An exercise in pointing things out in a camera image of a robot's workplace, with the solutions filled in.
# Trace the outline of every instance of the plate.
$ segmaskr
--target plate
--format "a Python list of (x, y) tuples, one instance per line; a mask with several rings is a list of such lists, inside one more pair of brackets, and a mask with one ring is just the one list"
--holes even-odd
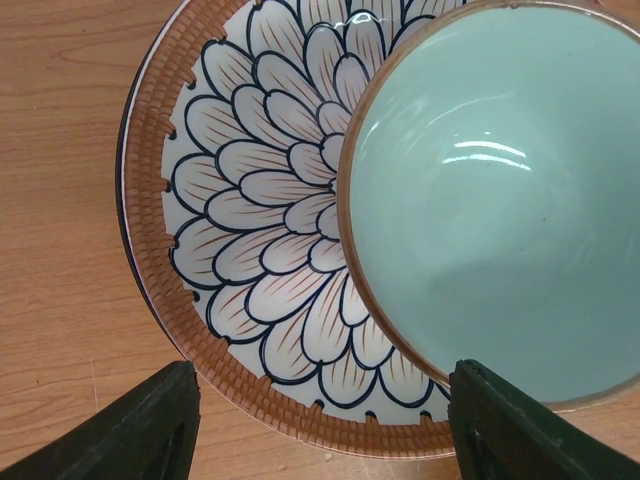
[(354, 287), (335, 178), (360, 95), (465, 0), (191, 0), (131, 89), (118, 149), (126, 251), (159, 324), (265, 424), (377, 457), (453, 451), (448, 392)]

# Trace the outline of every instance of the wooden table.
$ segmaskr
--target wooden table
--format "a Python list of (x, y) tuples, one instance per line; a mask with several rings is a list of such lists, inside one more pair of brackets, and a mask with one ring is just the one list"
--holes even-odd
[[(129, 271), (114, 195), (124, 101), (177, 4), (1, 2), (0, 468), (179, 358)], [(609, 4), (640, 24), (640, 0)], [(296, 443), (208, 385), (201, 409), (193, 480), (458, 476), (453, 458), (365, 460)], [(568, 417), (640, 460), (640, 392)]]

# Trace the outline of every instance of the bowl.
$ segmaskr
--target bowl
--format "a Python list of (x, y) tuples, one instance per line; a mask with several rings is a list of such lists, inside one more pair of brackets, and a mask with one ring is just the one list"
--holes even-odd
[(639, 42), (584, 6), (476, 2), (364, 92), (337, 180), (347, 264), (442, 383), (474, 358), (556, 410), (637, 383)]

